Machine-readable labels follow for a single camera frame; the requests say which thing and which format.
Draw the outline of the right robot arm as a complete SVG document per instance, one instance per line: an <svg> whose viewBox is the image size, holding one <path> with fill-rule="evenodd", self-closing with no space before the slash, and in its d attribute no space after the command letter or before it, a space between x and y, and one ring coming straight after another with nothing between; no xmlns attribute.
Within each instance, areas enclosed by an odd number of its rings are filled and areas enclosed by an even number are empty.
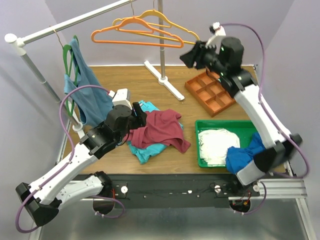
<svg viewBox="0 0 320 240"><path fill-rule="evenodd" d="M265 149L254 155L252 161L236 173L230 191L241 196L248 185L262 178L267 172L292 159L301 136L292 134L275 116L260 95L258 82L242 68L244 46L236 37L224 36L220 48L196 41L193 48L179 58L187 68L207 69L218 74L220 84L245 110L258 131Z"/></svg>

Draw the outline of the orange hanger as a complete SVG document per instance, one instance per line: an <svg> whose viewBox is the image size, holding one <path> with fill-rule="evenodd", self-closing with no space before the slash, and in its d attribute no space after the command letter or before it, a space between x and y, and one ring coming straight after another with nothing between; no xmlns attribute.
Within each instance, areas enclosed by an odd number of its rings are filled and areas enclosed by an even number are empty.
<svg viewBox="0 0 320 240"><path fill-rule="evenodd" d="M109 32L118 32L122 39L107 38ZM168 37L169 42L156 42L151 40L155 37ZM148 47L164 47L181 49L185 46L181 37L158 27L137 17L129 17L121 20L118 24L96 29L91 33L90 39L96 44L116 44L116 45L134 45Z"/></svg>

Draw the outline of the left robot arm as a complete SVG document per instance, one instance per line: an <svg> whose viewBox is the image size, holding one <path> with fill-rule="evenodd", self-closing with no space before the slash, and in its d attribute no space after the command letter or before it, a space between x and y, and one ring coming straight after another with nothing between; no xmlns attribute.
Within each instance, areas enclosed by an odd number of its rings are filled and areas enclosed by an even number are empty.
<svg viewBox="0 0 320 240"><path fill-rule="evenodd" d="M97 171L88 178L70 184L84 168L95 163L104 155L123 145L131 130L146 126L147 114L140 104L132 107L116 105L105 121L89 130L72 150L55 167L32 183L20 183L15 191L21 200L15 224L19 232L19 219L25 209L35 226L42 227L52 221L64 207L81 199L111 200L113 183L103 171Z"/></svg>

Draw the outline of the maroon tank top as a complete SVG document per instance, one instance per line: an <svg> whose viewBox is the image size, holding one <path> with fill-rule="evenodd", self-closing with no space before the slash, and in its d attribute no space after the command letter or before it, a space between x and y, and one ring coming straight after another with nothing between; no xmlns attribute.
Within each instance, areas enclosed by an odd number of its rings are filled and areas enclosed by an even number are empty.
<svg viewBox="0 0 320 240"><path fill-rule="evenodd" d="M167 109L164 111L154 110L147 112L146 125L130 130L126 135L131 145L145 149L153 144L174 146L180 153L185 153L191 143L184 137L180 125L180 113Z"/></svg>

